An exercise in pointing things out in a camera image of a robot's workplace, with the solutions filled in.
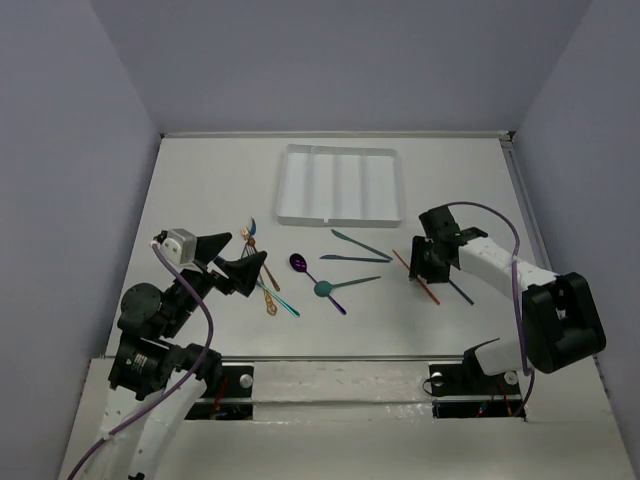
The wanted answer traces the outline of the teal plastic spoon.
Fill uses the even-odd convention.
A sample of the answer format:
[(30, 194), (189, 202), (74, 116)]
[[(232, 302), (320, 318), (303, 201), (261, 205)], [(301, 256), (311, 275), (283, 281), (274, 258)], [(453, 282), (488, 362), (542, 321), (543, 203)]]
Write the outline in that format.
[(331, 292), (338, 288), (359, 285), (380, 279), (380, 276), (365, 277), (340, 283), (331, 283), (329, 281), (318, 281), (314, 286), (314, 293), (321, 298), (328, 298)]

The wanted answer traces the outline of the orange chopstick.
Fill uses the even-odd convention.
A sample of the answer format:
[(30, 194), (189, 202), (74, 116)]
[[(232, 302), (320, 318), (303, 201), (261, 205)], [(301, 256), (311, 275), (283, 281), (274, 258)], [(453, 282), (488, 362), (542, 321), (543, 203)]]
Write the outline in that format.
[[(395, 249), (392, 249), (392, 252), (394, 253), (395, 257), (398, 259), (398, 261), (409, 271), (409, 273), (411, 273), (409, 263), (405, 261), (403, 257)], [(427, 286), (427, 284), (421, 278), (409, 276), (409, 280), (417, 282), (436, 305), (438, 306), (441, 305), (441, 302), (438, 299), (438, 297), (431, 291), (431, 289)]]

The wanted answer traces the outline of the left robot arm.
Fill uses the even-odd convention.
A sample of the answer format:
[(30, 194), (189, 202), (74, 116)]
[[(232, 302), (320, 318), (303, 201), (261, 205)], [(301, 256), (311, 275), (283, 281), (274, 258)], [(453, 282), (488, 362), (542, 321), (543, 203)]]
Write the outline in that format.
[(220, 253), (231, 238), (184, 229), (153, 238), (174, 280), (165, 290), (138, 283), (121, 299), (107, 406), (81, 478), (152, 479), (183, 420), (251, 415), (249, 407), (221, 403), (250, 397), (253, 369), (226, 365), (212, 350), (214, 323), (204, 303), (212, 290), (249, 296), (257, 284), (266, 252), (227, 261)]

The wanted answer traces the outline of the dark blue chopstick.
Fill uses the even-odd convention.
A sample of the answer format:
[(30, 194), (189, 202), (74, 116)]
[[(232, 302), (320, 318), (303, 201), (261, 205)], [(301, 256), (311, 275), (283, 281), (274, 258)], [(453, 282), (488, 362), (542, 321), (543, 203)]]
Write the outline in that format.
[(466, 294), (453, 280), (449, 279), (448, 283), (456, 290), (456, 292), (469, 304), (475, 305), (474, 300)]

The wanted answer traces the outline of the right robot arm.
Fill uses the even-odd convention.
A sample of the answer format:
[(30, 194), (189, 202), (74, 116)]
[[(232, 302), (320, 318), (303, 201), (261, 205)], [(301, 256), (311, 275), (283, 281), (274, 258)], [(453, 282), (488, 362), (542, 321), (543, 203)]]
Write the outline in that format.
[(420, 215), (424, 233), (412, 240), (410, 279), (444, 284), (453, 269), (472, 275), (512, 303), (516, 334), (468, 348), (460, 363), (425, 380), (427, 394), (482, 392), (500, 376), (551, 374), (606, 348), (584, 276), (555, 273), (521, 259), (519, 240), (505, 249), (477, 227), (461, 228), (451, 208), (444, 204)]

